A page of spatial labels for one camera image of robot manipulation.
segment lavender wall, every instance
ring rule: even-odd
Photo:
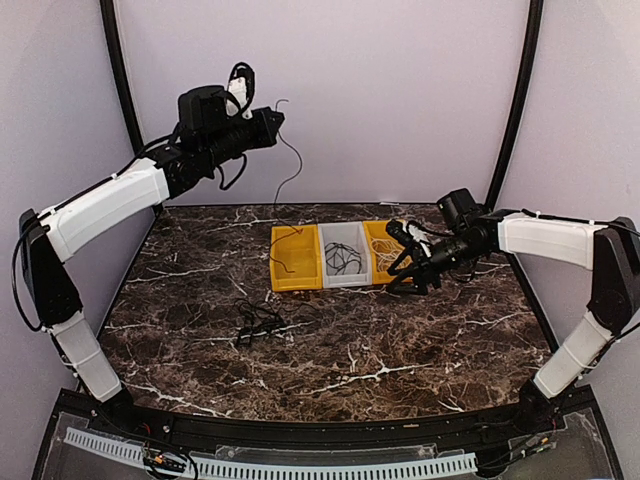
[[[303,174],[285,202],[435,201],[485,195],[515,85],[527,0],[120,0],[133,96],[148,138],[175,99],[256,70],[255,105],[286,97],[285,138]],[[250,155],[236,186],[179,203],[270,202],[295,171],[284,146]]]
[[[633,218],[640,226],[640,4],[546,2],[540,44],[504,207]],[[587,272],[523,258],[559,338],[582,316]],[[587,378],[626,478],[640,478],[640,336]]]
[[[0,478],[24,479],[59,388],[74,382],[49,338],[31,334],[14,308],[18,217],[118,170],[131,149],[97,1],[1,2],[0,31]],[[95,329],[150,220],[150,212],[130,219],[69,262]]]

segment tabletop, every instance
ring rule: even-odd
[[[433,205],[170,207],[100,334],[136,403],[218,417],[364,421],[517,401],[549,347],[503,255],[428,296],[381,286],[271,291],[271,227],[390,218],[443,228]],[[285,325],[238,346],[237,301]]]

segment cord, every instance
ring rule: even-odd
[[[439,232],[438,230],[432,230],[431,228],[425,227],[423,225],[420,225],[420,228],[424,230],[426,233],[428,233],[429,235],[433,235],[434,237],[443,237],[443,238],[455,237],[453,233]]]
[[[251,103],[253,102],[253,97],[255,96],[255,93],[256,93],[256,87],[255,87],[256,74],[253,71],[253,68],[251,68],[249,64],[245,62],[238,62],[233,66],[233,68],[231,69],[231,73],[229,74],[229,83],[231,83],[231,80],[238,78],[238,71],[240,69],[244,69],[247,71],[246,75],[242,75],[247,84],[247,103],[245,104],[244,107],[241,108],[240,104],[238,103],[238,100],[233,96],[233,94],[231,94],[229,99],[231,100],[231,97],[233,97],[233,100],[235,100],[235,102],[233,102],[232,100],[232,103],[235,103],[236,108],[238,109],[238,111],[231,118],[235,118],[239,115],[241,116],[242,114],[244,114],[251,107]]]
[[[27,240],[27,236],[37,226],[38,226],[38,223],[34,222],[31,225],[29,225],[24,232],[22,232],[22,234],[20,235],[20,238],[18,238],[18,241],[16,242],[16,246],[13,249],[13,255],[11,256],[11,289],[13,290],[13,301],[16,304],[16,308],[18,309],[18,313],[20,314],[20,317],[22,317],[22,321],[32,332],[39,332],[40,329],[42,329],[44,322],[42,322],[41,320],[40,323],[37,326],[35,326],[29,321],[27,314],[24,313],[24,309],[22,308],[22,303],[20,302],[20,296],[18,295],[18,285],[16,282],[16,263],[18,260],[18,253],[20,252],[20,249],[23,248],[23,245]]]
[[[326,264],[335,270],[331,275],[345,275],[351,263],[358,265],[358,273],[362,271],[362,256],[355,248],[344,243],[331,242],[324,247]]]
[[[242,176],[242,174],[244,173],[245,169],[247,168],[247,156],[244,153],[242,154],[242,166],[240,167],[240,170],[238,171],[236,176],[233,177],[233,180],[231,180],[226,185],[224,184],[224,170],[222,169],[222,165],[218,165],[216,168],[220,172],[220,187],[219,188],[220,188],[220,190],[226,192],[231,187],[233,187],[233,184],[238,181],[238,179]]]
[[[305,306],[320,312],[316,307],[306,302],[301,302],[296,307],[288,310],[284,308],[284,305],[280,305],[276,310],[268,301],[250,302],[246,298],[240,298],[233,303],[233,306],[245,319],[245,326],[240,329],[236,338],[236,347],[242,345],[251,346],[255,335],[261,333],[270,334],[286,327],[287,322],[280,312],[294,314]]]
[[[542,437],[539,441],[537,441],[531,447],[527,447],[525,449],[522,449],[522,447],[524,445],[529,443],[537,435],[540,435],[539,433],[532,433],[531,435],[526,437],[524,440],[518,442],[518,444],[515,447],[511,448],[508,452],[500,455],[498,458],[495,458],[495,459],[491,460],[490,462],[486,462],[486,463],[483,463],[481,465],[478,465],[478,468],[484,468],[484,469],[487,469],[487,470],[501,470],[503,468],[508,467],[509,465],[513,465],[514,463],[516,463],[516,462],[518,462],[518,461],[520,461],[520,460],[522,460],[524,458],[530,457],[532,455],[536,455],[538,453],[541,453],[541,452],[547,450],[551,446],[551,444],[549,443],[550,440],[554,437],[554,435],[558,431],[558,423],[557,423],[556,417],[562,413],[562,409],[564,408],[564,405],[565,405],[565,403],[567,401],[567,398],[568,398],[567,396],[564,397],[564,399],[562,400],[562,403],[560,404],[558,409],[555,411],[555,413],[550,418],[551,423],[553,424],[553,430],[552,430],[550,435],[545,435],[544,437]],[[500,422],[499,424],[492,424],[492,425],[496,425],[496,426],[500,425],[500,426],[502,426],[502,425],[505,425],[505,424],[509,424],[512,421],[513,421],[513,419],[510,419],[510,420],[507,420],[506,422]],[[518,450],[521,450],[521,451],[518,453],[518,455],[515,458],[513,458],[511,460],[508,460],[506,463],[498,463],[502,459],[510,457],[513,453],[515,453]]]
[[[144,145],[140,151],[138,153],[136,153],[136,155],[129,161],[129,163],[127,163],[124,167],[122,167],[120,169],[120,171],[118,171],[118,173],[116,173],[116,176],[119,177],[120,175],[122,175],[123,173],[125,173],[135,162],[136,160],[138,160],[139,158],[142,157],[142,155],[144,155],[145,153],[147,153],[147,151],[151,148],[154,147],[156,145],[158,145],[159,143],[162,142],[166,142],[167,140],[170,140],[174,137],[174,134],[177,130],[178,125],[176,125],[176,128],[174,128],[174,131],[171,135],[165,135],[163,137],[159,137],[156,138],[155,140],[150,141],[149,143],[147,143],[146,145]],[[79,193],[76,193],[74,196],[68,198],[67,200],[65,200],[64,202],[56,205],[53,210],[60,210],[61,208],[66,207],[67,205],[69,205],[71,202],[74,202],[75,200],[77,200],[78,198],[82,197],[83,195],[86,195],[87,193],[95,190],[96,188],[104,185],[105,183],[109,182],[112,180],[112,177],[106,177],[103,178],[102,180],[100,180],[99,182],[94,183],[93,185],[91,185],[88,188],[85,188],[84,190],[82,190]],[[41,214],[38,217],[38,220],[44,220],[45,218],[47,218],[49,215],[51,215],[51,210],[47,210],[46,212],[44,212],[43,214]]]
[[[463,274],[467,275],[467,278],[460,278],[457,275],[454,275],[453,270],[449,270],[449,276],[458,283],[470,283],[476,278],[476,268],[478,267],[478,262],[478,258],[470,262],[471,271],[469,273]]]
[[[138,435],[136,433],[127,432],[123,428],[120,428],[115,423],[113,423],[113,421],[111,421],[109,416],[102,410],[102,407],[100,405],[97,405],[95,410],[109,425],[111,425],[111,427],[115,428],[120,433],[124,434],[125,437],[144,442],[145,444],[148,444],[148,445],[154,445],[154,444],[155,445],[159,445],[159,446],[161,446],[161,447],[163,447],[165,449],[164,451],[161,450],[160,454],[163,454],[165,452],[169,452],[169,453],[172,453],[173,455],[176,455],[178,458],[182,459],[185,463],[189,462],[191,464],[191,466],[193,467],[193,472],[194,472],[193,473],[193,480],[198,480],[198,476],[199,476],[198,465],[196,464],[195,460],[191,457],[191,455],[189,455],[188,453],[185,453],[181,447],[176,447],[174,445],[171,445],[170,443],[163,442],[162,440],[156,440],[156,439],[151,438],[151,437],[145,437],[144,435]],[[148,425],[146,426],[146,430],[149,433],[151,432],[151,429],[148,427]],[[187,468],[186,468],[186,465],[185,465],[184,471],[180,475],[178,475],[178,476],[169,476],[168,479],[179,478],[180,476],[182,476],[182,474],[184,474],[184,472],[186,470],[187,470]],[[161,473],[161,472],[157,472],[157,473],[159,475],[166,475],[166,474]]]
[[[560,217],[558,215],[549,215],[549,214],[543,214],[543,213],[538,214],[536,212],[532,212],[531,210],[527,210],[526,208],[523,208],[520,211],[529,217],[539,218],[541,220],[560,220],[563,222],[604,225],[606,227],[622,230],[624,232],[628,232],[632,235],[635,235],[636,237],[640,237],[640,232],[638,232],[637,230],[634,230],[633,228],[629,228],[625,225],[620,225],[619,223],[616,223],[616,222],[606,222],[602,220],[587,220],[585,218]]]
[[[274,110],[277,112],[278,111],[278,105],[280,103],[289,103],[289,100],[286,98],[281,98],[280,100],[278,100],[275,104]],[[287,268],[287,265],[281,261],[278,260],[276,258],[273,258],[273,246],[278,243],[281,240],[284,240],[285,238],[289,238],[293,235],[300,235],[302,233],[302,229],[300,228],[296,228],[293,225],[291,225],[289,222],[286,222],[284,220],[282,220],[279,216],[278,216],[278,208],[277,208],[277,204],[278,204],[278,197],[280,196],[280,191],[282,190],[282,187],[284,187],[287,183],[291,182],[292,180],[296,179],[298,177],[298,175],[300,175],[300,173],[302,173],[302,169],[304,167],[304,160],[302,159],[302,155],[300,154],[300,152],[298,151],[298,149],[296,149],[296,147],[294,147],[293,145],[291,145],[289,142],[287,142],[284,137],[282,136],[282,134],[280,132],[278,132],[278,138],[280,139],[280,141],[282,143],[284,143],[287,147],[289,147],[298,157],[298,170],[296,170],[296,173],[294,173],[293,175],[291,175],[290,177],[285,178],[280,185],[278,185],[278,188],[276,189],[276,194],[273,197],[273,205],[272,205],[272,210],[273,210],[273,216],[276,218],[276,221],[279,223],[283,223],[285,226],[291,228],[293,231],[283,235],[280,238],[275,239],[273,242],[271,242],[271,245],[269,246],[269,258],[275,262],[278,263],[280,265],[283,266],[284,271],[286,273],[295,273],[295,270],[289,270]]]
[[[540,218],[541,220],[560,220],[563,222],[575,222],[575,223],[583,223],[583,224],[589,224],[589,225],[590,224],[604,225],[606,227],[622,230],[623,232],[627,232],[627,233],[630,233],[631,235],[635,235],[636,237],[640,237],[640,232],[638,232],[637,230],[634,230],[633,228],[629,228],[626,225],[620,225],[619,223],[616,223],[616,222],[606,222],[602,220],[587,220],[585,218],[561,217],[558,215],[549,215],[549,214],[532,212],[531,210],[527,210],[526,208],[523,208],[521,212],[529,217]],[[609,348],[611,348],[611,345],[613,345],[616,342],[619,342],[624,337],[635,332],[638,328],[640,328],[640,323],[634,325],[624,333],[620,332],[618,335],[616,335],[611,340],[609,340],[609,342],[602,349],[600,355],[597,357],[596,361],[602,358],[602,356],[609,350]]]

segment cable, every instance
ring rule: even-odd
[[[16,263],[18,259],[18,253],[20,252],[20,248],[23,248],[23,244],[27,240],[27,236],[38,226],[37,222],[29,225],[24,232],[18,238],[16,242],[16,246],[13,249],[13,255],[11,256],[11,289],[13,290],[13,301],[16,304],[16,308],[18,309],[18,313],[20,313],[20,317],[22,317],[22,321],[32,332],[39,332],[44,323],[42,320],[37,326],[34,326],[27,317],[26,313],[22,308],[22,303],[20,302],[20,296],[18,295],[18,286],[16,282]]]
[[[480,259],[476,258],[475,260],[470,262],[471,271],[469,273],[463,273],[463,275],[468,276],[467,278],[460,278],[457,275],[454,275],[453,270],[449,270],[449,276],[458,283],[470,283],[476,278],[476,273],[477,273],[476,269],[478,267],[479,261]]]
[[[549,214],[544,214],[544,213],[532,212],[531,210],[527,210],[526,208],[523,208],[521,210],[521,212],[524,213],[525,215],[529,216],[529,217],[539,218],[541,220],[559,220],[559,221],[563,221],[563,222],[582,223],[582,224],[586,224],[586,225],[603,225],[603,226],[606,226],[606,227],[609,227],[609,228],[613,228],[613,229],[616,229],[616,230],[622,230],[623,232],[630,233],[631,235],[635,235],[636,237],[640,237],[640,232],[638,232],[637,230],[634,230],[633,228],[627,227],[626,225],[621,225],[621,224],[616,223],[616,222],[606,222],[606,221],[602,221],[602,220],[587,220],[585,218],[561,217],[559,215],[549,215]],[[633,327],[631,327],[629,330],[627,330],[624,333],[620,332],[618,335],[616,335],[611,340],[609,340],[609,342],[607,342],[607,344],[604,346],[604,348],[602,349],[602,351],[600,352],[600,354],[596,358],[596,360],[595,360],[596,363],[604,356],[604,354],[606,352],[609,351],[609,349],[611,348],[611,346],[614,343],[619,342],[624,337],[632,334],[638,328],[640,328],[640,323],[634,325]]]
[[[251,346],[253,337],[260,334],[271,334],[287,326],[280,312],[294,314],[302,307],[309,307],[320,313],[320,311],[310,303],[300,302],[294,308],[285,309],[284,305],[276,310],[268,301],[250,302],[246,298],[240,298],[233,303],[234,308],[244,317],[245,326],[238,332],[236,347],[245,345]]]
[[[640,237],[640,232],[638,232],[637,230],[634,230],[633,228],[629,228],[626,225],[620,225],[619,223],[616,223],[616,222],[606,222],[602,220],[587,220],[585,218],[561,217],[558,215],[549,215],[544,213],[538,214],[536,212],[532,212],[531,210],[527,210],[526,208],[523,208],[520,211],[529,217],[539,218],[540,220],[559,220],[562,222],[583,223],[586,225],[590,225],[590,224],[603,225],[605,227],[622,230],[624,232],[628,232],[632,235],[635,235],[636,237]]]
[[[431,228],[425,227],[423,225],[420,225],[420,228],[426,233],[428,233],[429,235],[433,235],[434,237],[443,237],[443,238],[455,237],[453,233],[439,232],[438,230],[432,230]]]
[[[329,268],[335,270],[330,275],[345,275],[347,267],[351,263],[358,265],[358,273],[362,271],[362,256],[355,248],[344,243],[331,242],[324,247],[326,264]]]
[[[155,445],[159,445],[159,446],[165,448],[166,452],[170,452],[173,455],[176,455],[177,457],[181,458],[185,462],[189,462],[191,464],[191,466],[193,467],[193,480],[198,480],[198,476],[199,476],[198,465],[196,464],[195,460],[191,457],[191,455],[188,454],[188,453],[185,453],[181,447],[176,447],[174,445],[171,445],[170,443],[163,442],[162,440],[156,440],[155,438],[145,437],[144,435],[138,435],[136,433],[127,432],[123,428],[120,428],[115,423],[113,423],[113,421],[111,421],[109,416],[102,410],[102,407],[100,405],[97,405],[95,410],[109,425],[111,425],[111,427],[115,428],[120,433],[124,434],[125,437],[131,438],[131,439],[134,439],[134,440],[138,440],[138,441],[144,442],[145,444],[149,444],[149,445],[154,445],[154,444]]]
[[[238,62],[233,66],[233,68],[231,69],[231,73],[229,74],[228,83],[231,83],[232,80],[235,80],[236,78],[238,78],[238,71],[240,69],[244,69],[247,71],[246,75],[241,75],[242,77],[244,77],[247,85],[247,103],[245,104],[244,107],[241,108],[235,96],[231,94],[229,100],[231,100],[231,97],[233,97],[233,100],[231,101],[232,103],[235,103],[236,108],[238,109],[238,111],[231,118],[241,116],[249,109],[249,107],[251,107],[251,103],[253,102],[253,97],[255,96],[255,92],[256,92],[256,87],[255,87],[256,74],[253,68],[251,68],[249,64],[245,62]]]
[[[226,185],[224,184],[224,170],[222,169],[222,165],[218,165],[216,168],[220,171],[220,186],[219,186],[219,188],[220,188],[220,190],[226,192],[231,187],[233,187],[233,184],[238,181],[238,179],[242,176],[242,174],[244,173],[245,169],[247,168],[247,156],[244,153],[242,154],[242,166],[240,167],[240,170],[238,171],[236,176],[233,177],[233,180],[231,180]]]
[[[280,103],[289,103],[289,100],[286,98],[281,98],[280,100],[278,100],[275,104],[274,110],[277,112],[278,111],[278,105]],[[284,137],[282,136],[282,134],[280,132],[278,132],[278,138],[280,139],[280,141],[282,141],[282,143],[284,143],[287,147],[289,147],[291,150],[293,150],[293,152],[296,154],[296,156],[298,157],[298,170],[296,170],[296,173],[294,173],[293,175],[291,175],[288,178],[285,178],[280,185],[278,185],[278,188],[276,189],[276,194],[273,197],[273,205],[272,205],[272,210],[273,210],[273,216],[276,218],[276,221],[279,223],[283,223],[285,226],[291,228],[293,231],[291,233],[288,233],[286,235],[283,235],[280,238],[275,239],[273,242],[271,242],[271,245],[269,246],[269,258],[275,262],[278,263],[280,265],[283,266],[284,271],[286,273],[295,273],[295,270],[289,270],[287,268],[287,265],[281,261],[278,260],[276,258],[273,257],[273,246],[278,243],[281,240],[284,240],[285,238],[289,238],[293,235],[300,235],[302,233],[302,230],[299,228],[294,227],[293,225],[291,225],[288,222],[285,222],[284,220],[282,220],[281,218],[279,218],[278,216],[278,208],[277,208],[277,204],[278,204],[278,197],[280,196],[280,191],[282,190],[282,187],[284,187],[287,183],[289,183],[290,181],[294,180],[295,178],[298,177],[298,175],[300,175],[300,173],[302,172],[302,169],[304,167],[304,160],[302,159],[302,155],[300,154],[300,152],[293,146],[291,145],[289,142],[287,142]]]
[[[129,161],[129,163],[127,163],[124,167],[122,167],[120,169],[120,171],[118,171],[118,173],[116,173],[116,177],[119,177],[120,175],[122,175],[123,173],[125,173],[135,162],[136,160],[138,160],[139,158],[141,158],[142,155],[144,155],[151,147],[154,147],[155,145],[165,142],[167,140],[170,140],[173,137],[173,133],[171,135],[165,135],[163,137],[159,137],[156,138],[155,140],[150,141],[149,143],[147,143],[146,145],[144,145],[140,151]],[[78,198],[82,197],[83,195],[86,195],[87,193],[95,190],[96,188],[104,185],[105,183],[111,181],[113,178],[112,177],[106,177],[103,178],[102,180],[100,180],[99,182],[94,183],[93,185],[91,185],[88,188],[85,188],[84,190],[82,190],[79,193],[76,193],[74,196],[68,198],[67,200],[65,200],[64,202],[56,205],[53,210],[60,210],[61,208],[66,207],[67,205],[69,205],[71,202],[76,201]],[[38,217],[38,220],[44,220],[45,218],[47,218],[49,215],[51,215],[51,210],[47,210],[45,213],[41,214]]]
[[[389,238],[372,238],[371,247],[376,256],[376,268],[379,272],[386,272],[403,251],[395,240]],[[405,258],[398,268],[406,268],[411,264],[411,258]]]
[[[554,437],[554,435],[558,431],[558,423],[557,423],[556,417],[558,417],[558,415],[562,414],[562,409],[564,408],[564,405],[567,402],[567,399],[568,399],[568,396],[565,395],[564,398],[562,399],[562,402],[560,403],[560,406],[557,408],[557,410],[550,417],[551,423],[553,425],[553,430],[552,430],[551,434],[545,435],[544,437],[542,437],[539,441],[537,441],[531,447],[527,447],[525,449],[522,449],[522,447],[524,445],[529,443],[537,435],[540,435],[540,433],[538,433],[538,432],[537,433],[532,433],[531,435],[526,437],[524,440],[518,442],[518,444],[515,447],[509,449],[508,452],[500,455],[498,458],[494,458],[490,462],[485,462],[485,463],[483,463],[481,465],[478,465],[478,468],[484,468],[484,469],[487,469],[487,470],[501,470],[503,468],[508,467],[509,465],[513,465],[517,461],[520,461],[520,460],[522,460],[524,458],[530,457],[530,456],[535,455],[537,453],[541,453],[541,452],[545,451],[546,449],[548,449],[549,446],[550,446],[549,441]],[[495,424],[495,425],[508,424],[508,423],[511,423],[512,421],[513,421],[513,418],[510,419],[510,420],[507,420],[506,422],[500,422],[500,424]],[[513,453],[515,453],[516,451],[518,451],[520,449],[522,449],[522,450],[520,451],[520,453],[518,453],[518,455],[515,458],[507,461],[506,463],[498,464],[498,462],[500,462],[502,459],[511,456]]]

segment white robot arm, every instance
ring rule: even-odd
[[[165,144],[145,148],[118,174],[99,182],[83,194],[20,218],[22,268],[40,320],[32,330],[51,334],[63,362],[100,402],[114,399],[123,388],[105,357],[82,309],[77,289],[64,269],[84,245],[124,219],[160,205],[193,188],[204,177],[222,177],[220,188],[235,183],[246,167],[245,152],[275,145],[284,115],[270,108],[249,110],[254,93],[253,70],[237,64],[227,89],[200,87],[180,96],[180,120]],[[222,164],[242,158],[239,174],[226,185]]]
[[[515,424],[525,431],[549,422],[568,387],[630,333],[623,329],[640,308],[640,242],[633,222],[594,222],[541,215],[527,210],[487,212],[468,190],[437,202],[453,235],[437,243],[416,222],[392,220],[387,232],[404,247],[389,268],[389,290],[427,294],[441,286],[440,274],[491,252],[530,254],[578,265],[593,272],[591,300],[578,326],[549,361],[520,390]],[[399,265],[410,256],[409,266]],[[403,283],[406,279],[412,283]]]

